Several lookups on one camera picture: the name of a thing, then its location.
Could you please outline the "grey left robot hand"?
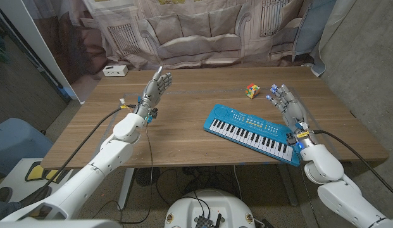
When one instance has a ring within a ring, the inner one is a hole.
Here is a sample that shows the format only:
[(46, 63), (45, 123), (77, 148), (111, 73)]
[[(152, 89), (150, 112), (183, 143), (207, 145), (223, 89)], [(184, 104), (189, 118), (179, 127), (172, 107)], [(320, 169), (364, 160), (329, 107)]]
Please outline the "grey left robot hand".
[(140, 96), (140, 102), (135, 107), (133, 113), (143, 118), (147, 117), (153, 108), (159, 103), (163, 93), (171, 86), (171, 73), (168, 72), (162, 74), (162, 71), (163, 66), (161, 65), (144, 88), (143, 93)]

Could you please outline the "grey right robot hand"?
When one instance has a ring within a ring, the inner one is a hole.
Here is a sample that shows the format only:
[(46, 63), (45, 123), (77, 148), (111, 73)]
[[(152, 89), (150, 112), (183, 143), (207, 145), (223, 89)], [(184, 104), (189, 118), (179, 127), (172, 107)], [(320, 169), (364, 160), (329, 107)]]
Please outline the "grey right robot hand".
[(267, 95), (267, 99), (278, 108), (283, 115), (283, 120), (292, 131), (296, 142), (301, 149), (319, 144), (317, 138), (309, 129), (306, 110), (298, 99), (289, 91), (286, 85), (277, 86), (273, 84), (270, 88), (273, 98)]

